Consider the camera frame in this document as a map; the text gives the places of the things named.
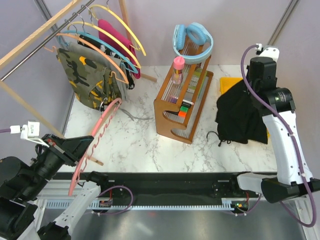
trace black drawstring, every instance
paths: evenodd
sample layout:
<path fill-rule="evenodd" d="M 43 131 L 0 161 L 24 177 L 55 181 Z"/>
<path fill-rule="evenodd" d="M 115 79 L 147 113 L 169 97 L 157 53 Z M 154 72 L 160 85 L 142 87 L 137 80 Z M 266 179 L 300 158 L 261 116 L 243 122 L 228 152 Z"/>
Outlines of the black drawstring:
<path fill-rule="evenodd" d="M 209 136 L 210 133 L 214 133 L 219 137 L 218 133 L 216 133 L 215 131 L 208 131 L 208 133 L 206 134 L 206 141 L 207 142 L 208 142 L 208 136 Z M 220 140 L 220 142 L 218 144 L 218 147 L 221 147 L 221 144 L 224 143 L 224 142 L 226 142 L 226 144 L 230 144 L 231 140 Z"/>

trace headphones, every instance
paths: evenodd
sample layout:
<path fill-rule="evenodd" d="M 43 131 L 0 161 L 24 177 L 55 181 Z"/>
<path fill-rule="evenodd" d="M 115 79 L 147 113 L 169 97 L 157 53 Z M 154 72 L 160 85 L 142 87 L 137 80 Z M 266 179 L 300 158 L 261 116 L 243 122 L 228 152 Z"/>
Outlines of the headphones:
<path fill-rule="evenodd" d="M 210 43 L 210 47 L 199 55 L 181 55 L 179 50 L 182 50 L 185 46 L 186 35 L 189 39 L 197 45 L 204 45 Z M 193 22 L 188 27 L 184 24 L 176 25 L 172 38 L 173 50 L 177 56 L 184 58 L 186 64 L 198 64 L 206 60 L 212 52 L 214 46 L 214 39 L 207 31 L 207 29 L 200 23 Z"/>

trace ear cushion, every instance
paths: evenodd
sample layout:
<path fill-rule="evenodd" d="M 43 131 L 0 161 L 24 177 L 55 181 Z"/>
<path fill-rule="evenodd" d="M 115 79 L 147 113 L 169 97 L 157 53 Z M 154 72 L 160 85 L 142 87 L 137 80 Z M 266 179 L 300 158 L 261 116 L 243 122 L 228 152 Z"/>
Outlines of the ear cushion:
<path fill-rule="evenodd" d="M 188 34 L 188 37 L 191 39 L 191 41 L 197 45 L 204 45 L 207 41 L 206 35 L 195 25 L 189 25 L 186 28 L 186 34 Z"/>
<path fill-rule="evenodd" d="M 184 24 L 179 25 L 178 33 L 176 37 L 176 48 L 181 50 L 185 46 L 186 40 L 186 26 Z"/>

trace magenta cloth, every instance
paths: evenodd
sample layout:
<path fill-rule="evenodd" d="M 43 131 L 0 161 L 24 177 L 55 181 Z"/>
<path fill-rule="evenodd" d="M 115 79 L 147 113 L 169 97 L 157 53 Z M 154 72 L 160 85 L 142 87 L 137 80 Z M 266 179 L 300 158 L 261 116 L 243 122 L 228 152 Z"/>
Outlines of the magenta cloth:
<path fill-rule="evenodd" d="M 119 33 L 117 30 L 114 29 L 114 27 L 107 22 L 106 20 L 99 19 L 98 20 L 98 27 L 105 30 L 106 32 L 110 33 L 112 36 L 114 36 L 116 39 L 118 39 L 123 45 L 125 45 L 130 52 L 133 53 L 134 56 L 136 56 L 136 51 L 132 47 L 133 44 L 128 39 L 126 39 L 121 33 Z M 122 53 L 125 57 L 128 57 L 130 62 L 133 63 L 133 65 L 137 65 L 135 60 L 121 47 L 118 43 L 113 41 L 110 37 L 106 36 L 104 33 L 99 31 L 99 38 L 104 41 L 105 43 L 111 45 L 115 49 L 117 49 L 120 53 Z M 140 69 L 136 68 L 138 70 L 138 73 L 132 73 L 132 75 L 136 78 L 140 78 Z"/>

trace clear bottle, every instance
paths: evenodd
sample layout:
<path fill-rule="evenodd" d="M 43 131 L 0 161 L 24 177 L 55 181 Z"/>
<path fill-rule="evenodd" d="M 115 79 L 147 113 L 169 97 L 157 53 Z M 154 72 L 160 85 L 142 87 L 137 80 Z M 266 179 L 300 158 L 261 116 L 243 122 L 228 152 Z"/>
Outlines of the clear bottle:
<path fill-rule="evenodd" d="M 174 84 L 181 84 L 184 78 L 183 69 L 185 67 L 185 59 L 182 56 L 177 56 L 173 60 L 173 73 L 171 80 Z"/>

